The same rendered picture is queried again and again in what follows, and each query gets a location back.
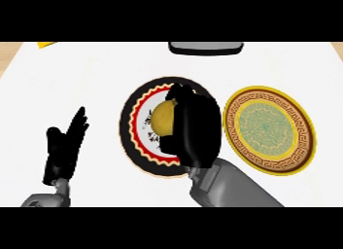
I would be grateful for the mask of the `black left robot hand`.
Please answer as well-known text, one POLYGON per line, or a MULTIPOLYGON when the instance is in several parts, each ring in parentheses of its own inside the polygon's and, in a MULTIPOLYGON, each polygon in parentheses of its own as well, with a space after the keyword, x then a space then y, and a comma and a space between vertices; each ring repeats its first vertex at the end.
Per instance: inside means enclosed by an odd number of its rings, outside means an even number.
POLYGON ((67 132, 55 126, 46 130, 48 160, 42 182, 48 186, 54 186, 60 179, 70 180, 74 176, 79 149, 89 128, 86 121, 85 108, 80 107, 67 132))

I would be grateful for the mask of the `yellow lemon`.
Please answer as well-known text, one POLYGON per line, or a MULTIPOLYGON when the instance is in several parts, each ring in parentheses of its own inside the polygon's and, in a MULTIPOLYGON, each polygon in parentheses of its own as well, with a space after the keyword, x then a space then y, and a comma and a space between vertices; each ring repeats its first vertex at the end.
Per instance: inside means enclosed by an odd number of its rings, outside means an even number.
POLYGON ((172 135, 173 131, 173 107, 175 100, 163 101, 151 115, 151 128, 159 136, 172 135))

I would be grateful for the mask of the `yellow brown green plate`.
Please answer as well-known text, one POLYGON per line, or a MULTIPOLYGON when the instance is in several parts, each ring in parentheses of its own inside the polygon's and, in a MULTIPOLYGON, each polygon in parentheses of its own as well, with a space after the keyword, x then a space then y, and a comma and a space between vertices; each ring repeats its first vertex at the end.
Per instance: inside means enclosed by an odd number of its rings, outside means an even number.
POLYGON ((259 171, 287 176, 309 166, 318 144, 314 123, 278 89, 240 89, 225 103, 222 127, 236 154, 259 171))

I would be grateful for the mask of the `dark grey appliance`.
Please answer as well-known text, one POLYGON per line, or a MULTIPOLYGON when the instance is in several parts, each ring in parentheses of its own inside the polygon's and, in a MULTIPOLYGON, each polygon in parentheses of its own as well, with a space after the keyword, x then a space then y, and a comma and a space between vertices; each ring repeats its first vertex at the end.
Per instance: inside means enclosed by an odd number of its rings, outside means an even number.
POLYGON ((243 42, 169 42, 171 51, 182 55, 231 55, 243 50, 243 42))

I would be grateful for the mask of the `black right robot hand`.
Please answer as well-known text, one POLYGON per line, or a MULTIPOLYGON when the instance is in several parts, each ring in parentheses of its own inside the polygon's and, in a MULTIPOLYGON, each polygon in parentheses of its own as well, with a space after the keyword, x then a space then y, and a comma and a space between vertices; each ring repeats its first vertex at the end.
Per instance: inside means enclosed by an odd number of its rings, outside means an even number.
POLYGON ((221 107, 190 85, 173 85, 166 100, 175 101, 172 135, 160 138, 162 152, 179 164, 210 168, 221 153, 221 107))

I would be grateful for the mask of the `black red white plate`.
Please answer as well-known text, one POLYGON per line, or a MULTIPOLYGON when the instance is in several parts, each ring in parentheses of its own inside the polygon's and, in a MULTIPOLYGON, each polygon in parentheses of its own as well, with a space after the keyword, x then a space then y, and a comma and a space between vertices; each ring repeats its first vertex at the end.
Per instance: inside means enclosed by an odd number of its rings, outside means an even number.
POLYGON ((139 169, 156 177, 176 178, 187 175, 179 159, 160 150, 160 136, 151 127, 151 115, 173 84, 190 85, 193 91, 210 97, 209 91, 194 81, 165 77, 145 83, 132 93, 123 105, 120 138, 129 159, 139 169))

